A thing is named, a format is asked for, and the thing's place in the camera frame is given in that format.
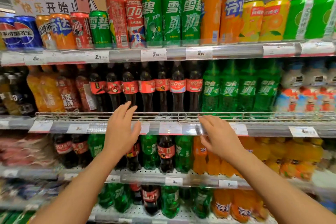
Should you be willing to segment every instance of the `blue can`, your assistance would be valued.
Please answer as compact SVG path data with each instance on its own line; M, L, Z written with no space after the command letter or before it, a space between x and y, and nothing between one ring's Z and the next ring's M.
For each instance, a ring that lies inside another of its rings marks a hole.
M21 42L25 51L41 51L43 43L37 28L35 17L15 16L15 28L20 34Z
M23 49L23 44L14 21L14 18L0 17L0 35L9 51L20 51Z

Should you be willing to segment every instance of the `price tag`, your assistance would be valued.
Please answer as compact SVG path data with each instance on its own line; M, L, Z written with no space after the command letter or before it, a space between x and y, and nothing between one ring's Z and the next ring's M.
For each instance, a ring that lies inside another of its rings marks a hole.
M289 127L293 137L319 137L314 127Z
M9 120L0 120L0 129L9 129Z
M106 179L107 183L120 183L120 175L109 175Z
M109 63L110 51L86 51L85 62L86 63Z
M167 49L146 49L141 50L141 62L167 60Z
M29 129L29 133L49 133L53 121L51 120L36 120Z
M160 121L160 135L182 135L182 125L174 121Z
M3 52L1 56L2 66L24 66L23 54L19 52Z
M86 134L90 124L70 124L67 134Z
M283 44L263 44L264 58L294 57L295 46Z
M173 178L173 177L166 177L166 185L167 186L183 186L183 179L182 178Z
M17 169L6 169L2 172L2 176L6 178L16 178L18 176Z
M234 122L229 122L231 128L235 131L237 136L248 136L247 128L245 124L239 124Z
M77 177L78 173L68 173L64 174L64 180L71 181L73 178Z
M140 134L141 135L146 135L149 132L149 122L141 122L141 131Z
M227 189L237 189L238 188L237 181L219 180L218 185L220 188L227 188Z
M332 42L308 41L301 45L301 57L309 56L333 56L335 46Z
M187 47L185 49L185 59L212 59L212 51L210 46Z
M26 54L23 57L24 63L27 66L37 66L37 65L43 65L46 64L43 55L41 54Z

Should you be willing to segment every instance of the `red can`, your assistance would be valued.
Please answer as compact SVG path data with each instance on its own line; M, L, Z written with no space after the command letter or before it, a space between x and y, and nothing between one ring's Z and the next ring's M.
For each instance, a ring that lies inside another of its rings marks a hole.
M110 27L114 28L116 48L128 48L129 38L125 11L125 0L106 0Z
M131 47L143 48L146 38L142 0L126 0L125 8Z
M89 14L71 12L70 25L79 50L92 50L92 34L90 31Z

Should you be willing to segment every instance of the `green can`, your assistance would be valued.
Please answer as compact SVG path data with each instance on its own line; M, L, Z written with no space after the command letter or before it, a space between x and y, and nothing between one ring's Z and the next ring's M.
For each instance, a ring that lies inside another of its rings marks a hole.
M182 44L200 44L201 0L182 0Z
M142 10L147 46L162 47L161 0L142 0Z
M291 0L284 40L303 40L305 38L314 0Z
M180 46L181 0L162 0L162 24L166 46Z
M336 0L314 0L305 38L331 38L335 22Z
M94 47L97 50L111 49L112 38L107 12L101 10L91 11L89 20Z

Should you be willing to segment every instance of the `orange can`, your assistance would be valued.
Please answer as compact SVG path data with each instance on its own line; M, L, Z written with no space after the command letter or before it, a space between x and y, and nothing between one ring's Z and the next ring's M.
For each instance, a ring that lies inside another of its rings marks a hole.
M202 0L201 45L217 44L222 0Z
M281 41L285 32L289 0L271 0L265 5L259 41Z
M222 0L219 44L237 44L242 25L244 0Z
M239 42L257 42L260 36L265 5L261 0L246 1L243 5L243 22Z
M37 15L36 25L42 38L43 46L48 50L56 50L56 42L51 30L50 15Z
M70 26L69 14L50 14L52 37L58 50L77 49L74 34Z

